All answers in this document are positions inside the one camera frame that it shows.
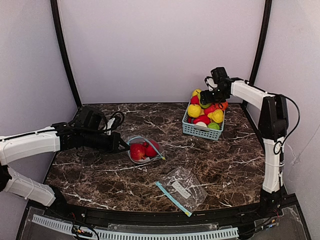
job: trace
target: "apple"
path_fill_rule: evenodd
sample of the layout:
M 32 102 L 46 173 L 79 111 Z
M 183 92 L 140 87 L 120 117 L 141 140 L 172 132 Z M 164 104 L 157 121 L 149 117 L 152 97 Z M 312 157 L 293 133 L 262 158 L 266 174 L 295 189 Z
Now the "apple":
M 210 120 L 210 118 L 209 118 L 207 115 L 202 115 L 202 116 L 197 117 L 197 118 L 193 121 L 194 124 L 197 124 L 197 123 L 199 123 L 199 122 L 203 122 L 203 123 L 205 123 L 206 125 L 208 125 L 208 124 L 211 123 L 211 120 Z
M 152 145 L 159 151 L 159 144 L 157 142 L 150 140 L 150 143 L 152 143 Z M 158 155 L 156 150 L 149 143 L 144 142 L 143 146 L 145 147 L 145 155 L 148 157 L 153 158 Z
M 189 116 L 188 116 L 188 123 L 189 123 L 189 124 L 192 124 L 193 121 L 194 121 L 194 119 L 193 119 L 192 117 L 189 117 Z
M 190 104 L 200 105 L 198 96 L 193 96 L 190 100 Z
M 209 113 L 213 113 L 216 110 L 216 105 L 212 104 L 210 107 L 206 108 L 204 111 L 205 115 L 208 115 Z
M 140 143 L 132 143 L 130 144 L 130 156 L 135 161 L 145 159 L 146 148 Z

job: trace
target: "bag of apples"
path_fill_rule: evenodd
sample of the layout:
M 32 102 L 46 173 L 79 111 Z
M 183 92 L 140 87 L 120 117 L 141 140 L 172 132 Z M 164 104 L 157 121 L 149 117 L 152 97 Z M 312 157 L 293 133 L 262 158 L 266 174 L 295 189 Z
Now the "bag of apples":
M 130 146 L 128 155 L 135 164 L 165 160 L 163 147 L 151 138 L 133 136 L 127 141 L 127 144 Z

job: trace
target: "lemon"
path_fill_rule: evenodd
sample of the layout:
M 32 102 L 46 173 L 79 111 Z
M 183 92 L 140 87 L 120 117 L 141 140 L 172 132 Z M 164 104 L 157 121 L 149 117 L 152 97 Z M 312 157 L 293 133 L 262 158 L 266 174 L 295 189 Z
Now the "lemon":
M 224 112 L 221 109 L 217 109 L 214 112 L 210 112 L 208 118 L 212 119 L 217 124 L 220 124 L 224 121 Z
M 192 118 L 197 118 L 201 114 L 202 108 L 196 104 L 190 104 L 188 107 L 188 115 Z
M 197 88 L 196 90 L 194 90 L 194 91 L 192 92 L 192 97 L 198 95 L 198 93 L 200 93 L 201 91 L 202 91 L 201 89 Z

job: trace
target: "white label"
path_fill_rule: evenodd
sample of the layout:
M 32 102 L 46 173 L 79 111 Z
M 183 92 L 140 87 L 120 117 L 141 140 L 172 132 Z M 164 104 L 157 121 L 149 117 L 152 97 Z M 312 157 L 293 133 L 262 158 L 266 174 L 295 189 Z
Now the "white label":
M 189 198 L 191 196 L 190 193 L 188 193 L 187 190 L 184 189 L 183 186 L 181 186 L 181 184 L 178 181 L 175 181 L 174 183 L 172 183 L 172 187 L 178 191 L 178 193 L 180 193 L 182 195 L 182 197 L 184 197 L 185 199 Z

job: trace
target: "basket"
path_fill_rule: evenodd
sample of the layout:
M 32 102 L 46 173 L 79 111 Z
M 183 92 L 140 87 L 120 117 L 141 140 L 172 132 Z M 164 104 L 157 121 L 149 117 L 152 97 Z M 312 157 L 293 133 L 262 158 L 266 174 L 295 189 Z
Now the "basket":
M 188 123 L 188 107 L 186 108 L 183 119 L 182 119 L 182 132 L 184 134 L 189 134 L 189 135 L 193 135 L 193 136 L 204 138 L 204 139 L 218 141 L 221 133 L 224 130 L 225 117 L 223 118 L 223 122 L 220 126 L 220 130 L 198 126 L 192 123 Z

